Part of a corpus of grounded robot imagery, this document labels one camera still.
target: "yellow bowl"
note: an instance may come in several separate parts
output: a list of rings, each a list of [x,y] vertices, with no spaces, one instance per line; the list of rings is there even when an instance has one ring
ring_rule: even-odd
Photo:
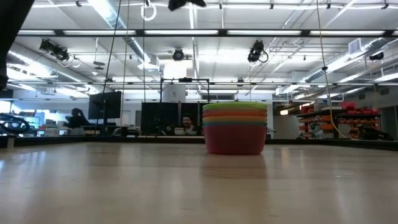
[[[257,121],[267,122],[267,118],[258,116],[215,116],[203,118],[202,121],[206,122],[217,122],[217,121]]]

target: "black monitor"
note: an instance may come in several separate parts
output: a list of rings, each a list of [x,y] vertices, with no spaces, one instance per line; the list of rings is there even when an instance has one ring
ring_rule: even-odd
[[[90,95],[88,119],[120,118],[121,99],[121,91]]]

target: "table surface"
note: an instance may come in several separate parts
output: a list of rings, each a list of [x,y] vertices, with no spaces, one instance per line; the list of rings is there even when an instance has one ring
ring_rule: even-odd
[[[398,154],[86,142],[0,152],[1,223],[397,223]]]

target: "stacked bowl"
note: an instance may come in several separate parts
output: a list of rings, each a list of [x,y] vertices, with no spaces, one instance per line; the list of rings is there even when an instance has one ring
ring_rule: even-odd
[[[267,105],[230,102],[203,106],[203,130],[208,152],[257,155],[264,148]]]

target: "metal frame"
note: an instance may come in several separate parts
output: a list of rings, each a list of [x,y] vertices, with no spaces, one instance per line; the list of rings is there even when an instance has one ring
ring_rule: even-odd
[[[179,84],[184,84],[186,85],[187,83],[193,83],[192,81],[197,81],[197,83],[194,83],[195,85],[202,85],[202,83],[200,83],[200,81],[205,81],[207,82],[207,102],[210,103],[210,80],[208,78],[190,78],[188,79],[191,82],[180,82],[182,79],[169,79],[169,78],[161,78],[160,79],[160,102],[162,102],[162,92],[163,92],[163,83],[164,81],[170,81],[169,85],[174,85],[176,83],[174,83],[173,81],[178,81]]]
[[[259,86],[275,86],[275,85],[298,85],[298,86],[318,86],[318,85],[326,85],[326,83],[298,83],[298,82],[211,82],[208,78],[201,79],[192,79],[201,80],[208,82],[208,86],[210,85],[259,85]],[[176,79],[163,79],[160,82],[125,82],[125,85],[159,85],[163,83],[173,83],[173,85],[202,85],[200,82],[164,82],[164,81],[178,81]],[[104,85],[104,82],[8,82],[9,84],[25,84],[25,85]],[[107,82],[106,85],[123,85],[123,82]],[[398,86],[398,82],[385,82],[385,83],[328,83],[329,86]]]
[[[190,32],[190,31],[204,31],[204,30],[216,30],[214,34],[146,34],[146,31],[171,31],[178,30],[181,32]],[[228,31],[238,30],[238,31],[266,31],[268,34],[229,34]],[[65,31],[98,31],[98,32],[109,32],[108,34],[72,34],[66,35]],[[109,29],[21,29],[18,33],[18,36],[21,37],[126,37],[126,29],[118,29],[120,31],[119,34],[113,35],[113,32],[110,32]],[[129,29],[128,31],[134,31],[132,34],[128,34],[128,37],[310,37],[310,38],[319,38],[319,34],[311,34],[311,31],[319,32],[316,29]],[[289,31],[297,31],[297,34],[289,34]],[[336,34],[322,34],[322,38],[346,38],[346,37],[397,37],[398,33],[396,30],[343,30],[343,29],[323,29],[322,32],[330,32],[330,31],[350,31],[350,32],[358,32],[357,34],[347,34],[347,35],[336,35]],[[360,32],[367,31],[382,31],[381,34],[361,34]]]

